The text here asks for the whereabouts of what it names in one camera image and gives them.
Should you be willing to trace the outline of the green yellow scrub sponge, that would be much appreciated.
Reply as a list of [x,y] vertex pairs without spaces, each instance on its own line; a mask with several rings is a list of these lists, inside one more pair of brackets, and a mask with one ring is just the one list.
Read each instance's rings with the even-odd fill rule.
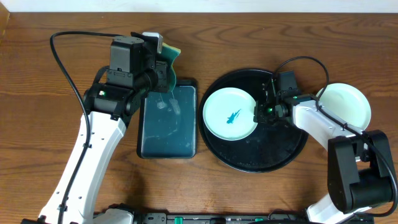
[[181,50],[172,47],[166,43],[162,44],[162,53],[161,57],[165,60],[167,63],[167,88],[168,92],[171,92],[174,90],[176,84],[177,84],[177,76],[174,70],[174,61],[176,58],[180,55]]

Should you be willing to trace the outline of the pale green plate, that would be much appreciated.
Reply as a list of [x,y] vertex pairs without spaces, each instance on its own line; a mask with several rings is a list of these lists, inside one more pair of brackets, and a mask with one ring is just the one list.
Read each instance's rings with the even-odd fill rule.
[[203,121],[214,136],[227,141],[248,137],[257,127],[254,98],[246,91],[227,87],[213,92],[203,106]]
[[324,110],[361,129],[371,121],[371,107],[368,99],[357,88],[345,83],[329,84],[320,97]]

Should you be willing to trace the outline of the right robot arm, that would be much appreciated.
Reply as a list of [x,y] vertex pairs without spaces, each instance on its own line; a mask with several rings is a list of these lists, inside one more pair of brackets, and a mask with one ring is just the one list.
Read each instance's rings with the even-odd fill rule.
[[274,80],[263,86],[264,101],[254,107],[254,122],[287,121],[312,136],[328,153],[328,194],[307,208],[311,223],[346,223],[354,217],[377,215],[369,209],[390,202],[380,213],[397,208],[397,177],[387,136],[366,132],[338,117],[320,101],[322,95],[302,94],[294,83]]

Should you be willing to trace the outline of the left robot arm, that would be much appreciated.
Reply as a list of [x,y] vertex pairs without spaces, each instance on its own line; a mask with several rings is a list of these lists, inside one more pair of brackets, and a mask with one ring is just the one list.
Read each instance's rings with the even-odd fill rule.
[[95,215],[95,203],[110,158],[148,92],[175,86],[171,65],[161,60],[163,37],[156,32],[110,34],[109,65],[98,70],[84,95],[71,156],[51,198],[34,223],[134,223],[134,211],[113,205]]

